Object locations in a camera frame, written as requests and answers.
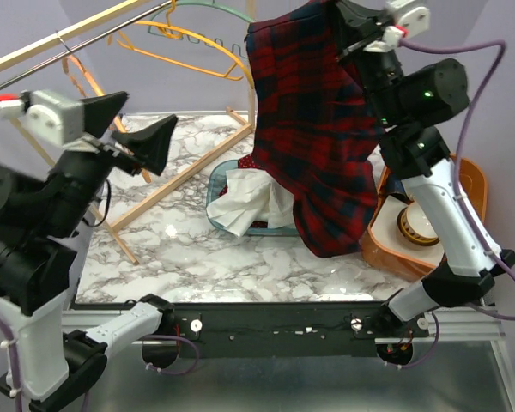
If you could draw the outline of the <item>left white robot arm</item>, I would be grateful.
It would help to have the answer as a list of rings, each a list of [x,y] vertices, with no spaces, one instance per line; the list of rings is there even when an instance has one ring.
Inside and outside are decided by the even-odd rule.
[[[1,117],[23,118],[63,150],[42,180],[0,164],[0,326],[9,358],[0,391],[27,400],[32,411],[65,408],[95,385],[117,352],[174,330],[173,305],[153,294],[90,330],[62,330],[76,258],[64,241],[76,236],[113,169],[161,174],[167,163],[176,116],[103,141],[127,100],[123,91],[81,100],[50,90],[0,96]]]

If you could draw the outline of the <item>white shirt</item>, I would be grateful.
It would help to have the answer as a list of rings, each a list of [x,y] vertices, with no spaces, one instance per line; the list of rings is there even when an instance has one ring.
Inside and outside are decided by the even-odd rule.
[[[267,172],[235,168],[225,172],[227,192],[211,201],[208,218],[238,237],[263,222],[268,230],[294,229],[294,195]]]

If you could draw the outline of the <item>red polka dot skirt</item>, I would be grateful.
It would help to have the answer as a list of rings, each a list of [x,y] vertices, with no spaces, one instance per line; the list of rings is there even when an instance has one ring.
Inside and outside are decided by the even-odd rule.
[[[239,168],[239,169],[251,168],[251,169],[262,170],[262,168],[253,161],[250,154],[237,160],[237,168]],[[227,187],[227,185],[225,185],[222,188],[222,190],[220,191],[219,197],[222,197],[223,195],[225,195],[227,193],[227,191],[228,191],[228,187]],[[267,219],[268,219],[267,214],[260,215],[259,221],[254,221],[251,224],[251,228],[267,228],[268,227]]]

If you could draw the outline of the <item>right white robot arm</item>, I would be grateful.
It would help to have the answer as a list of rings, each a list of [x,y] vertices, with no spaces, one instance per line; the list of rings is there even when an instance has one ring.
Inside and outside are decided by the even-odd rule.
[[[488,236],[438,129],[472,109],[464,66],[444,51],[437,63],[405,74],[397,58],[400,45],[427,31],[427,5],[389,1],[383,9],[369,9],[336,1],[328,16],[339,61],[354,64],[367,102],[385,127],[381,156],[444,249],[435,269],[392,295],[371,318],[374,331],[397,336],[425,312],[477,302],[494,287],[496,276],[515,264],[515,252]]]

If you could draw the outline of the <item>green wire hanger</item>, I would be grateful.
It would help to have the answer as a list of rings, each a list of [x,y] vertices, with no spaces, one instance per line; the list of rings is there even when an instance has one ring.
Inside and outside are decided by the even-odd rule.
[[[256,17],[253,1],[180,1],[171,15],[171,23],[199,34],[224,47],[245,61],[244,37],[251,19]],[[156,27],[142,30],[142,44],[152,52],[171,58],[203,58],[219,61],[226,56],[192,35],[169,39]]]

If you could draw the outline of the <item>yellow plastic hanger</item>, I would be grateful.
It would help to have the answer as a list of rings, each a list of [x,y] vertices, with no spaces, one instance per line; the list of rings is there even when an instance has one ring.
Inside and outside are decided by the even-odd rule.
[[[184,27],[176,14],[186,17],[190,11],[200,17],[208,11],[212,19],[233,17],[236,27],[251,22],[245,13],[217,1],[171,1],[164,9],[136,20],[131,28],[109,35],[107,44],[198,74],[251,86],[241,43],[224,40],[215,30],[206,34],[195,27]]]

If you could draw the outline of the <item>red plaid shirt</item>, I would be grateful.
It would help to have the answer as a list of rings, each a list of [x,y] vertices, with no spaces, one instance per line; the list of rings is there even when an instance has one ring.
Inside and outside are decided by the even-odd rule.
[[[307,248],[357,252],[377,207],[369,155],[382,128],[353,64],[337,61],[326,1],[252,23],[246,53],[257,93],[253,161],[294,197]]]

